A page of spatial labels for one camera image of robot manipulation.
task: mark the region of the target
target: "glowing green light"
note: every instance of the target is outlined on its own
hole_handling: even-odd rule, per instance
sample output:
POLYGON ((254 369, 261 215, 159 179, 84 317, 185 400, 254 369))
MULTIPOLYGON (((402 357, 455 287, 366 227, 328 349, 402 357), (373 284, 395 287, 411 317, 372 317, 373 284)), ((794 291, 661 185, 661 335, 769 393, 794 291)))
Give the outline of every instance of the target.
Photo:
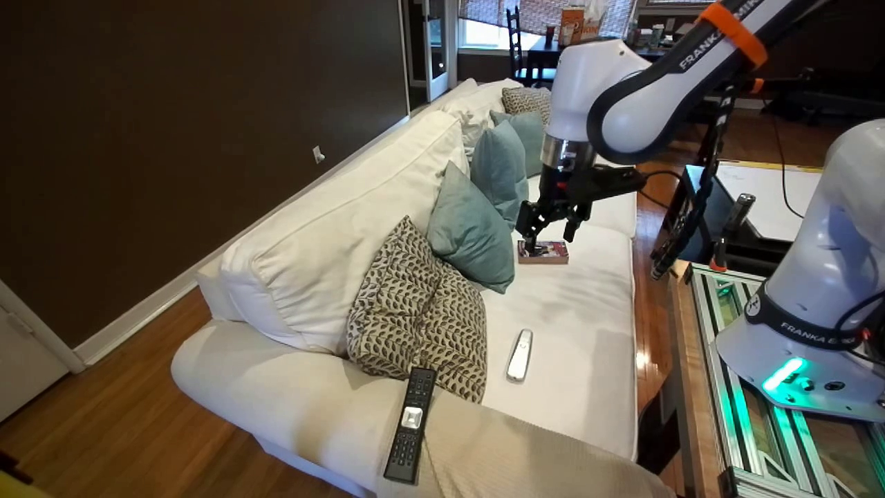
POLYGON ((766 382, 765 389, 774 393, 785 378, 792 378, 799 369, 806 364, 803 357, 792 357, 789 363, 784 363, 784 369, 777 369, 766 382))

